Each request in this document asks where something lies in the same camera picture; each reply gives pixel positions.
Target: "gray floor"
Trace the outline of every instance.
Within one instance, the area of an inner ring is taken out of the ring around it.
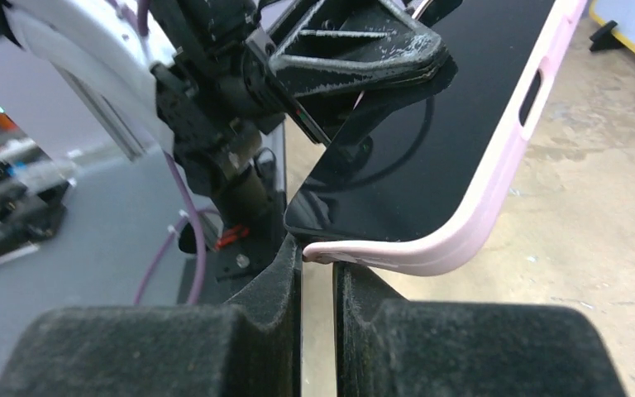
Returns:
[[[88,169],[70,197],[59,236],[0,265],[0,370],[38,314],[70,305],[130,304],[182,206],[160,153],[135,164],[114,160]],[[169,250],[143,303],[174,304],[183,265],[184,254]]]

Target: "red clip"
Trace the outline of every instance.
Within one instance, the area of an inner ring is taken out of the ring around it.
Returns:
[[[247,237],[250,234],[250,229],[242,225],[237,225],[231,229],[227,229],[222,236],[217,240],[215,244],[216,250],[229,246],[233,242],[237,242],[241,238]]]

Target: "phone screen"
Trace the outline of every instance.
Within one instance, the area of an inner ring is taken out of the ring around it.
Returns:
[[[292,234],[412,241],[457,210],[555,1],[460,3],[425,14],[451,58],[430,83],[364,95],[289,204]]]

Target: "yellow edge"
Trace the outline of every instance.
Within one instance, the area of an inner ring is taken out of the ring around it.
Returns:
[[[593,0],[590,3],[590,9],[588,10],[588,14],[590,15],[590,19],[592,19],[595,22],[598,22],[600,25],[604,25],[607,22],[603,21],[602,18],[598,17],[598,14],[595,13],[596,2],[597,0]],[[629,50],[635,54],[635,44],[632,43],[632,41],[629,40],[626,36],[622,35],[621,33],[617,33],[616,31],[612,31],[612,36],[615,36],[617,40],[619,40],[619,42],[624,44],[624,46],[629,48]]]

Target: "purple cable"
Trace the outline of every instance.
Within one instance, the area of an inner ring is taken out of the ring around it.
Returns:
[[[147,14],[150,13],[150,0],[137,0],[137,33],[142,37],[150,34]]]
[[[131,23],[136,29],[137,34],[140,37],[147,37],[150,33],[150,28],[148,26],[147,14],[150,11],[150,0],[137,0],[137,16],[135,13],[125,4],[120,6],[120,3],[117,0],[106,0],[106,2],[116,8],[117,12],[120,12],[122,17]],[[198,302],[198,296],[201,294],[201,289],[203,288],[203,280],[205,279],[206,273],[206,250],[205,250],[205,241],[203,237],[203,226],[201,222],[198,220],[198,214],[196,213],[196,208],[193,205],[193,201],[191,201],[191,195],[189,191],[186,189],[186,185],[184,184],[184,180],[181,179],[181,175],[179,174],[179,170],[176,169],[176,163],[174,159],[165,153],[166,163],[169,166],[169,170],[171,171],[171,175],[174,177],[174,181],[176,185],[179,187],[179,192],[181,193],[181,198],[184,199],[184,204],[186,205],[187,211],[189,211],[189,222],[191,223],[191,227],[193,227],[193,234],[196,238],[196,274],[193,276],[193,283],[191,284],[191,290],[189,292],[189,297],[186,299],[186,304],[196,304]],[[171,241],[174,240],[173,236],[169,239],[169,241],[165,241],[165,244],[162,246],[162,250],[158,253],[157,256],[160,258],[152,262],[153,265],[147,269],[149,274],[145,274],[145,278],[143,279],[143,284],[141,285],[141,290],[144,291],[147,282],[149,282],[149,278],[152,276],[155,268],[159,261],[161,261],[161,256],[164,255],[164,252],[169,248]],[[135,297],[136,301],[139,302],[142,294],[140,290],[138,290],[138,294],[140,296]]]
[[[189,211],[189,222],[191,223],[191,227],[193,227],[193,234],[196,237],[196,274],[193,275],[193,283],[191,284],[191,290],[189,291],[189,298],[186,299],[186,304],[196,304],[196,302],[198,302],[198,296],[201,294],[203,280],[206,275],[206,243],[203,237],[203,226],[201,226],[201,221],[198,220],[196,208],[193,205],[193,201],[191,201],[191,195],[186,189],[184,180],[181,179],[179,170],[176,169],[174,159],[167,153],[165,153],[165,159],[166,164],[169,166],[169,170],[171,171],[171,175],[174,177],[174,181],[179,187],[181,198],[184,199],[184,204],[186,205],[187,211]]]
[[[135,15],[135,12],[132,11],[127,4],[123,4],[122,6],[120,5],[120,3],[117,0],[105,0],[111,7],[116,9],[116,13],[119,13],[119,17],[121,17],[122,19],[124,19],[128,24],[130,24],[130,26],[132,26],[133,29],[138,30],[137,29],[137,16]]]
[[[196,211],[194,213],[215,213],[215,214],[217,214],[217,211],[212,210],[212,209],[202,209],[202,210],[198,210],[198,211]],[[187,223],[189,223],[188,216],[182,216],[178,220],[178,222],[174,225],[174,230],[178,232],[182,227],[186,226]],[[169,250],[169,247],[171,246],[171,243],[174,242],[175,234],[176,233],[174,233],[174,232],[170,232],[169,233],[169,235],[166,237],[166,239],[164,241],[164,244],[162,244],[162,247],[160,247],[160,250],[157,251],[157,254],[155,255],[155,259],[152,260],[150,265],[147,267],[147,270],[145,271],[145,275],[142,277],[142,281],[140,282],[140,285],[137,287],[137,292],[135,293],[135,298],[132,301],[132,303],[134,305],[140,304],[140,301],[142,300],[142,295],[145,293],[145,289],[147,288],[147,285],[150,283],[150,279],[152,278],[152,275],[155,273],[155,270],[157,269],[157,266],[162,261],[162,258],[164,257],[164,254],[167,252],[167,250]]]

